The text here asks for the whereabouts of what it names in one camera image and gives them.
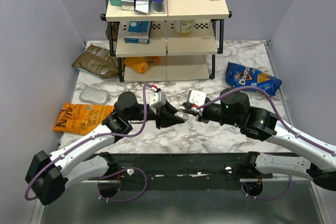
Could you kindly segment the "white earbud charging case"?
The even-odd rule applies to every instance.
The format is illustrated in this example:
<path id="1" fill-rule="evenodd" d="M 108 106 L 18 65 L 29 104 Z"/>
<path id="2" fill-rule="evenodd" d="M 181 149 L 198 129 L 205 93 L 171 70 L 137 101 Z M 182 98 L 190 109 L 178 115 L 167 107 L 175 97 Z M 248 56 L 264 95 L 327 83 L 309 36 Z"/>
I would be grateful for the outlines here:
<path id="1" fill-rule="evenodd" d="M 174 114 L 174 116 L 176 116 L 176 117 L 178 117 L 178 118 L 180 118 L 181 120 L 184 120 L 184 121 L 189 120 L 189 116 L 186 113 L 182 112 L 182 111 L 177 111 Z"/>

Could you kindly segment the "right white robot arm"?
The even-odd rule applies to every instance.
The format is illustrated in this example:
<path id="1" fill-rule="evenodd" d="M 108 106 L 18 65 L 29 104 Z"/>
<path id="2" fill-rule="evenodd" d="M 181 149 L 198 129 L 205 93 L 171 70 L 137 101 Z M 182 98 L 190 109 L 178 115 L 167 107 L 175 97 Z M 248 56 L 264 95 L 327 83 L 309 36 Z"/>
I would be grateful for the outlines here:
<path id="1" fill-rule="evenodd" d="M 335 190 L 335 145 L 323 142 L 298 130 L 280 115 L 277 109 L 268 111 L 251 106 L 245 87 L 227 88 L 210 100 L 202 91 L 191 90 L 179 112 L 191 114 L 199 122 L 232 125 L 240 133 L 255 140 L 266 141 L 291 151 L 293 156 L 252 153 L 241 165 L 249 178 L 257 174 L 284 174 L 301 177 L 317 186 Z"/>

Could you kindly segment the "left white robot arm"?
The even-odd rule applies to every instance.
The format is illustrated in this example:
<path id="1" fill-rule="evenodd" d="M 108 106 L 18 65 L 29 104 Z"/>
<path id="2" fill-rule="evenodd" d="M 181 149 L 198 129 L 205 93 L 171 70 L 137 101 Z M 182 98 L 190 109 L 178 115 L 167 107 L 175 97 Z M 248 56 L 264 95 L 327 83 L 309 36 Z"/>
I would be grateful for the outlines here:
<path id="1" fill-rule="evenodd" d="M 155 121 L 156 128 L 183 124 L 188 115 L 173 107 L 160 90 L 153 88 L 149 104 L 139 104 L 130 91 L 119 95 L 114 110 L 93 131 L 61 150 L 36 153 L 25 176 L 26 200 L 38 199 L 42 205 L 57 200 L 69 186 L 83 180 L 116 175 L 115 164 L 95 152 L 131 134 L 132 121 Z"/>

